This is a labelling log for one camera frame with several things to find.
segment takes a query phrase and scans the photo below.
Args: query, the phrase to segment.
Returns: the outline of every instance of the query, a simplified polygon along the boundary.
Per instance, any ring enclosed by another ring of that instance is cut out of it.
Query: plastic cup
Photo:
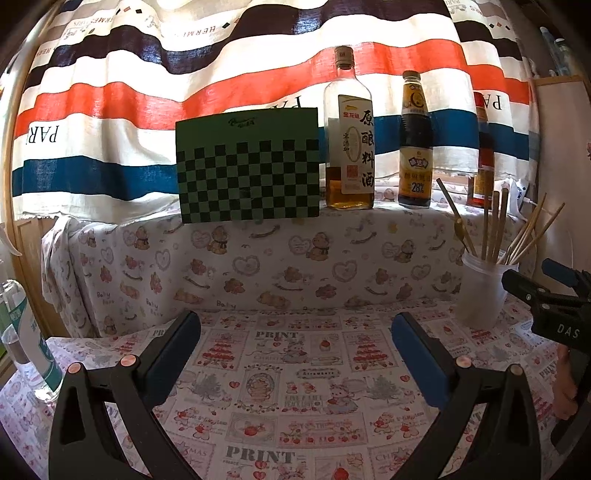
[[[474,330],[489,330],[496,323],[507,298],[503,273],[517,265],[496,265],[465,251],[462,255],[462,286],[457,298],[456,319]]]

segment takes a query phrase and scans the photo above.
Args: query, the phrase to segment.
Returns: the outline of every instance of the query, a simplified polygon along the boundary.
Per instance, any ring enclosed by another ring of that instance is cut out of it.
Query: tablecloth
[[[458,208],[480,243],[483,210]],[[520,226],[508,217],[504,245]],[[72,336],[125,335],[187,307],[288,312],[450,299],[463,248],[441,198],[429,209],[378,201],[262,222],[183,225],[178,212],[129,225],[61,217],[43,238],[43,292]]]
[[[202,338],[154,413],[205,480],[346,478],[339,469],[350,480],[389,480],[437,414],[391,342],[388,326],[400,311],[477,367],[524,366],[548,478],[560,463],[550,445],[555,346],[530,332],[527,307],[511,296],[490,331],[458,325],[454,304],[440,299],[357,309],[197,310]],[[73,361],[106,367],[140,353],[166,327],[48,344],[63,367]],[[475,409],[446,472],[459,467],[482,411]],[[146,472],[116,407],[108,412],[130,464]],[[52,416],[53,408],[39,405],[18,374],[0,392],[0,421],[42,478]]]

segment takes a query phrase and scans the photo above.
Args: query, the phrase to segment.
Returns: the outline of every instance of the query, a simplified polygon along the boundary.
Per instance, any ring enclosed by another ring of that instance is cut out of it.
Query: transparent bottle with green label
[[[59,395],[63,373],[51,354],[22,285],[7,279],[0,260],[0,335],[15,367],[45,403]]]

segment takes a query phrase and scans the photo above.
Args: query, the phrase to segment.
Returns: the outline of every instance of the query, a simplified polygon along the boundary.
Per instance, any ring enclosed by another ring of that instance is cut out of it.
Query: striped curtain
[[[372,92],[376,174],[398,171],[402,73],[418,70],[434,161],[473,173],[485,95],[497,176],[531,178],[531,89],[498,0],[69,0],[39,48],[17,119],[18,215],[122,223],[178,200],[179,120],[318,107],[352,45]]]

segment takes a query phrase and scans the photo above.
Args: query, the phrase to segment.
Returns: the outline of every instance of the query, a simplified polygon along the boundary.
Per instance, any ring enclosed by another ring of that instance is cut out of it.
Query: hand
[[[552,385],[554,403],[552,408],[554,415],[562,420],[568,420],[577,413],[579,408],[573,400],[577,394],[573,376],[570,373],[569,348],[566,345],[558,346],[558,362],[556,363],[556,380]]]

